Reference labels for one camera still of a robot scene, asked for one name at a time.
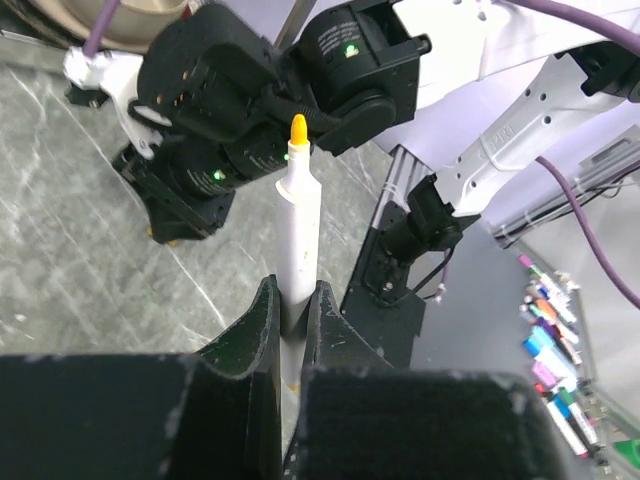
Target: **colored marker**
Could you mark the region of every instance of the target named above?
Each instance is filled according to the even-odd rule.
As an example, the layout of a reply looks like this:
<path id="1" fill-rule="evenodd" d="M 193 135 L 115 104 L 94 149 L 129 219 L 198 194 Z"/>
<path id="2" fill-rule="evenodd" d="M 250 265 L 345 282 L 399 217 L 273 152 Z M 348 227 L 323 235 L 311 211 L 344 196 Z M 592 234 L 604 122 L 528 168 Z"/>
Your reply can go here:
<path id="1" fill-rule="evenodd" d="M 549 300 L 549 290 L 544 288 L 544 286 L 542 286 L 540 284 L 537 284 L 536 285 L 536 290 L 538 291 L 538 293 L 540 294 L 540 296 L 542 298 L 544 298 L 545 300 Z"/>
<path id="2" fill-rule="evenodd" d="M 562 355 L 574 365 L 580 365 L 582 363 L 582 359 L 577 357 L 577 352 L 575 351 L 573 346 L 571 346 L 569 342 L 567 342 L 564 338 L 562 338 L 557 333 L 557 331 L 551 325 L 549 325 L 542 317 L 538 317 L 538 320 L 536 323 L 537 323 L 537 328 L 541 328 L 542 331 L 545 333 L 546 339 L 544 340 L 543 343 L 549 345 L 550 347 L 555 346 L 558 349 L 558 351 L 562 353 Z M 539 331 L 536 333 L 537 335 L 539 335 L 539 339 L 543 341 L 543 339 L 541 338 L 542 333 Z M 576 354 L 576 359 L 579 360 L 580 363 L 576 363 L 572 352 Z"/>
<path id="3" fill-rule="evenodd" d="M 544 298 L 542 296 L 542 294 L 538 291 L 538 288 L 536 287 L 535 283 L 532 283 L 531 285 L 529 285 L 527 287 L 527 295 L 530 296 L 531 298 Z"/>
<path id="4" fill-rule="evenodd" d="M 566 338 L 574 345 L 578 345 L 580 343 L 580 338 L 574 332 L 572 332 L 569 328 L 567 328 L 563 323 L 556 322 L 555 327 L 558 329 L 558 333 L 562 338 Z"/>
<path id="5" fill-rule="evenodd" d="M 554 350 L 548 345 L 540 345 L 538 340 L 533 336 L 525 340 L 523 345 L 534 360 L 546 365 L 556 378 L 569 378 L 572 383 L 577 384 L 578 376 L 576 375 L 573 366 L 570 368 L 568 362 L 563 362 L 558 356 L 559 354 L 556 353 L 557 350 L 554 352 Z"/>
<path id="6" fill-rule="evenodd" d="M 540 270 L 533 260 L 531 260 L 526 255 L 520 255 L 518 260 L 522 265 L 524 265 L 527 270 L 529 270 L 529 274 L 535 276 L 538 281 L 548 290 L 549 296 L 558 297 L 563 303 L 568 304 L 571 301 L 569 295 L 567 295 L 556 283 L 542 270 Z"/>
<path id="7" fill-rule="evenodd" d="M 560 383 L 558 383 L 555 387 L 551 388 L 551 392 L 557 394 L 561 388 L 564 388 L 570 393 L 576 392 L 578 390 L 578 381 L 564 378 L 560 380 Z"/>
<path id="8" fill-rule="evenodd" d="M 551 388 L 558 384 L 556 376 L 542 362 L 534 362 L 531 371 L 547 388 Z"/>
<path id="9" fill-rule="evenodd" d="M 540 345 L 547 345 L 549 348 L 553 350 L 555 354 L 557 354 L 560 357 L 560 359 L 563 362 L 566 360 L 567 367 L 569 368 L 569 370 L 577 374 L 573 363 L 568 363 L 568 362 L 572 362 L 570 353 L 564 348 L 564 345 L 560 344 L 560 347 L 558 346 L 559 344 L 558 339 L 552 338 L 551 336 L 549 336 L 549 334 L 547 334 L 547 332 L 544 329 L 540 328 L 539 326 L 533 327 L 533 329 L 531 330 L 531 334 L 538 341 Z"/>
<path id="10" fill-rule="evenodd" d="M 542 328 L 550 337 L 554 339 L 558 337 L 558 334 L 554 330 L 553 326 L 551 326 L 549 322 L 547 322 L 544 318 L 538 317 L 538 319 L 536 320 L 536 325 L 539 328 Z"/>
<path id="11" fill-rule="evenodd" d="M 564 346 L 567 352 L 569 352 L 569 356 L 571 357 L 571 362 L 574 365 L 580 366 L 582 365 L 582 357 L 578 353 L 578 351 L 571 345 L 571 342 L 568 342 L 566 338 L 560 338 L 560 342 Z"/>
<path id="12" fill-rule="evenodd" d="M 560 335 L 566 338 L 567 340 L 569 340 L 571 343 L 573 343 L 574 345 L 577 345 L 580 342 L 580 339 L 575 333 L 573 333 L 562 322 L 558 322 L 557 316 L 550 316 L 548 313 L 540 310 L 535 304 L 529 304 L 528 306 L 529 306 L 529 310 L 533 315 L 535 315 L 536 317 L 542 317 L 550 325 L 556 325 L 558 327 L 558 330 L 560 331 Z"/>
<path id="13" fill-rule="evenodd" d="M 579 457 L 588 456 L 589 454 L 587 452 L 587 448 L 580 441 L 575 432 L 571 429 L 571 425 L 569 425 L 569 422 L 567 422 L 562 413 L 560 413 L 560 410 L 558 410 L 556 404 L 554 402 L 548 401 L 547 399 L 544 399 L 544 402 L 546 404 L 549 415 L 558 427 L 558 430 L 560 430 L 560 433 L 562 434 L 564 439 L 571 447 L 571 450 L 573 450 L 573 452 Z"/>
<path id="14" fill-rule="evenodd" d="M 529 307 L 526 305 L 520 305 L 520 318 L 526 320 L 526 322 L 530 325 L 535 325 L 536 317 L 529 311 Z"/>
<path id="15" fill-rule="evenodd" d="M 585 415 L 580 405 L 575 401 L 573 395 L 571 395 L 566 388 L 560 388 L 558 392 L 558 397 L 562 399 L 562 402 L 567 406 L 571 415 L 576 419 L 576 422 L 580 426 L 580 429 L 584 432 L 587 437 L 587 441 L 591 445 L 598 444 L 598 434 L 595 429 L 589 423 L 587 416 Z"/>

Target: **pink marker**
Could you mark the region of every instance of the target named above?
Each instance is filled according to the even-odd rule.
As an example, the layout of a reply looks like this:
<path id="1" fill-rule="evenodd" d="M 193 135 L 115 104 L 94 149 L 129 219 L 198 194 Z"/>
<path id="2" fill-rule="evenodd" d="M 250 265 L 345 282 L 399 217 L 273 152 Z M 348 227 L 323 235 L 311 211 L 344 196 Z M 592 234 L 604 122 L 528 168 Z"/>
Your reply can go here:
<path id="1" fill-rule="evenodd" d="M 551 370 L 549 370 L 549 368 L 544 363 L 540 361 L 536 361 L 533 364 L 533 367 L 531 370 L 536 375 L 536 377 L 538 377 L 538 379 L 542 382 L 542 384 L 547 388 L 551 388 L 558 383 L 558 379 L 556 378 L 556 376 L 551 372 Z"/>

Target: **white robotic arm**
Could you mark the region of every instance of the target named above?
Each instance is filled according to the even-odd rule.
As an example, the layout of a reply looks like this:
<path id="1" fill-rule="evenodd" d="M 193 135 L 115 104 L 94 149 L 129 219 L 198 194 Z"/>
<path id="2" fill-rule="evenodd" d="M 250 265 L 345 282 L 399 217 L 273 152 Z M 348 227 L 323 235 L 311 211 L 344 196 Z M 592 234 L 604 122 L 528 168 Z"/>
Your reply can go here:
<path id="1" fill-rule="evenodd" d="M 640 33 L 636 0 L 562 3 Z M 418 109 L 467 83 L 549 57 L 516 102 L 438 172 L 436 188 L 442 200 L 453 205 L 454 216 L 481 213 L 537 156 L 623 102 L 605 93 L 585 95 L 580 87 L 587 74 L 570 56 L 554 56 L 603 40 L 590 30 L 509 2 L 404 0 L 394 9 L 410 35 L 428 34 L 433 44 L 421 58 Z"/>

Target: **green marker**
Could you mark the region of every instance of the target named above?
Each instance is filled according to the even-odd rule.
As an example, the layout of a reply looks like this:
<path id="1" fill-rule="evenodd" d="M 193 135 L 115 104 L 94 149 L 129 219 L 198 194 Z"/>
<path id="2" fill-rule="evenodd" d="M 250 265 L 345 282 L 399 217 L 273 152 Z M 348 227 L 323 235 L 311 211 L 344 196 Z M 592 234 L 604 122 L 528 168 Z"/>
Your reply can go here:
<path id="1" fill-rule="evenodd" d="M 629 463 L 640 470 L 640 440 L 626 440 L 624 442 L 615 442 L 613 447 Z"/>

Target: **marker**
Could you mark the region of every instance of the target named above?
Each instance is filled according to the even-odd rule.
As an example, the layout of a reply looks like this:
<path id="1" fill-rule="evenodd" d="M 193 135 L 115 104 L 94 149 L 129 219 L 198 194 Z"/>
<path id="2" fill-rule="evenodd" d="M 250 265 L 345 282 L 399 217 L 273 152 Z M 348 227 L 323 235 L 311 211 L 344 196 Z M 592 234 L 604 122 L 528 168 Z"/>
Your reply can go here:
<path id="1" fill-rule="evenodd" d="M 570 361 L 574 365 L 580 365 L 582 363 L 582 359 L 580 359 L 579 357 L 577 357 L 577 359 L 580 361 L 580 363 L 576 363 L 574 361 L 574 356 L 572 355 L 572 352 L 576 353 L 577 355 L 577 352 L 575 352 L 575 349 L 573 349 L 573 347 L 571 346 L 571 350 L 569 350 L 567 348 L 567 345 L 570 345 L 569 342 L 567 342 L 566 340 L 563 342 L 564 339 L 561 338 L 561 336 L 556 332 L 556 330 L 554 330 L 554 328 L 551 325 L 549 325 L 542 317 L 538 318 L 537 327 L 534 327 L 534 328 L 541 329 L 541 330 L 534 331 L 534 335 L 536 335 L 542 343 L 549 345 L 550 347 L 556 347 L 558 351 L 562 353 L 564 358 L 566 358 L 568 361 Z"/>
<path id="2" fill-rule="evenodd" d="M 547 388 L 551 388 L 558 384 L 556 376 L 542 362 L 534 362 L 531 371 Z"/>
<path id="3" fill-rule="evenodd" d="M 547 299 L 539 298 L 536 300 L 536 305 L 554 319 L 560 315 L 560 318 L 568 323 L 576 323 L 578 321 L 576 316 L 571 313 L 571 310 L 569 310 L 566 305 L 559 303 L 553 297 L 549 297 Z"/>
<path id="4" fill-rule="evenodd" d="M 569 356 L 571 357 L 571 362 L 576 365 L 582 365 L 582 357 L 578 353 L 578 351 L 571 345 L 570 342 L 567 341 L 566 338 L 560 338 L 560 342 L 564 345 L 564 348 L 569 352 Z"/>
<path id="5" fill-rule="evenodd" d="M 538 291 L 538 293 L 545 299 L 545 300 L 549 300 L 549 290 L 547 290 L 546 288 L 544 288 L 544 286 L 537 284 L 536 285 L 536 290 Z"/>
<path id="6" fill-rule="evenodd" d="M 547 335 L 549 335 L 552 338 L 559 338 L 559 335 L 556 333 L 556 331 L 554 330 L 553 326 L 549 324 L 549 322 L 547 322 L 544 318 L 542 317 L 538 317 L 538 319 L 536 320 L 536 325 L 539 328 L 542 328 Z"/>
<path id="7" fill-rule="evenodd" d="M 556 322 L 554 325 L 558 327 L 558 332 L 562 338 L 566 338 L 574 345 L 578 345 L 580 343 L 580 337 L 576 335 L 570 328 L 567 328 L 562 322 Z"/>
<path id="8" fill-rule="evenodd" d="M 281 299 L 280 371 L 294 392 L 306 346 L 304 310 L 316 289 L 322 185 L 309 170 L 311 144 L 307 123 L 296 115 L 291 124 L 285 175 L 276 183 L 276 279 Z"/>
<path id="9" fill-rule="evenodd" d="M 551 418 L 553 419 L 553 422 L 558 427 L 558 430 L 560 430 L 560 433 L 562 434 L 564 439 L 567 441 L 567 443 L 571 447 L 571 450 L 573 450 L 573 452 L 579 457 L 583 457 L 583 458 L 587 457 L 589 455 L 587 452 L 587 448 L 580 441 L 580 439 L 575 434 L 575 432 L 571 429 L 571 425 L 569 425 L 569 422 L 567 422 L 567 420 L 564 418 L 562 413 L 560 413 L 560 410 L 558 410 L 558 407 L 556 406 L 556 404 L 553 403 L 552 401 L 551 402 L 548 401 L 544 397 L 543 397 L 543 401 L 545 402 L 545 406 L 547 407 L 547 411 L 549 412 L 549 415 L 551 416 Z"/>
<path id="10" fill-rule="evenodd" d="M 576 419 L 576 422 L 578 422 L 580 429 L 584 432 L 584 434 L 587 437 L 587 441 L 591 445 L 597 445 L 598 434 L 589 423 L 587 416 L 585 415 L 582 408 L 580 408 L 580 405 L 578 405 L 578 403 L 575 401 L 575 399 L 573 398 L 573 395 L 571 395 L 566 388 L 560 387 L 558 392 L 558 397 L 562 399 L 562 402 L 567 406 L 567 408 L 571 412 L 571 415 L 573 415 L 573 417 Z"/>
<path id="11" fill-rule="evenodd" d="M 544 363 L 556 378 L 570 378 L 572 382 L 577 384 L 578 376 L 573 365 L 563 362 L 557 350 L 549 347 L 549 345 L 540 345 L 539 341 L 533 336 L 525 340 L 523 345 L 529 351 L 529 354 L 535 360 Z"/>
<path id="12" fill-rule="evenodd" d="M 571 297 L 567 295 L 558 285 L 542 270 L 540 270 L 533 260 L 531 260 L 526 255 L 520 255 L 518 260 L 522 265 L 524 265 L 527 270 L 529 270 L 529 274 L 535 276 L 538 281 L 548 290 L 549 296 L 555 296 L 560 301 L 562 301 L 565 305 L 571 301 Z"/>
<path id="13" fill-rule="evenodd" d="M 600 448 L 598 448 L 597 445 L 593 445 L 589 442 L 587 435 L 582 430 L 582 428 L 580 428 L 577 420 L 573 417 L 569 408 L 564 404 L 564 402 L 558 395 L 555 395 L 553 397 L 553 403 L 555 403 L 556 407 L 573 430 L 573 433 L 576 434 L 576 437 L 578 437 L 580 443 L 586 448 L 587 455 L 591 458 L 595 458 Z"/>
<path id="14" fill-rule="evenodd" d="M 564 378 L 560 380 L 560 383 L 558 383 L 555 387 L 551 388 L 551 392 L 558 393 L 561 388 L 564 388 L 570 393 L 576 392 L 578 391 L 578 381 L 575 379 L 572 380 L 569 378 Z"/>
<path id="15" fill-rule="evenodd" d="M 559 341 L 558 338 L 552 338 L 543 328 L 540 328 L 539 326 L 533 327 L 533 329 L 531 330 L 531 334 L 538 340 L 538 343 L 540 343 L 541 345 L 547 345 L 554 351 L 554 353 L 558 354 L 558 356 L 563 361 L 566 360 L 567 362 L 572 362 L 571 364 L 568 364 L 568 366 L 570 367 L 571 371 L 575 372 L 571 354 L 565 348 L 564 344 Z"/>
<path id="16" fill-rule="evenodd" d="M 536 286 L 535 283 L 531 283 L 527 289 L 526 289 L 527 295 L 532 297 L 532 298 L 544 298 L 540 292 L 538 291 L 538 288 Z"/>
<path id="17" fill-rule="evenodd" d="M 529 310 L 531 311 L 531 313 L 534 314 L 536 317 L 542 317 L 550 325 L 556 325 L 558 327 L 562 337 L 566 338 L 567 340 L 569 340 L 574 345 L 577 345 L 580 342 L 580 338 L 578 338 L 578 336 L 574 332 L 572 332 L 562 322 L 558 322 L 557 316 L 550 316 L 548 313 L 545 313 L 542 310 L 540 310 L 537 307 L 537 305 L 535 305 L 535 304 L 529 304 L 528 306 L 529 306 Z"/>
<path id="18" fill-rule="evenodd" d="M 535 325 L 536 317 L 529 311 L 529 307 L 526 305 L 520 305 L 520 318 L 526 320 L 529 325 Z"/>

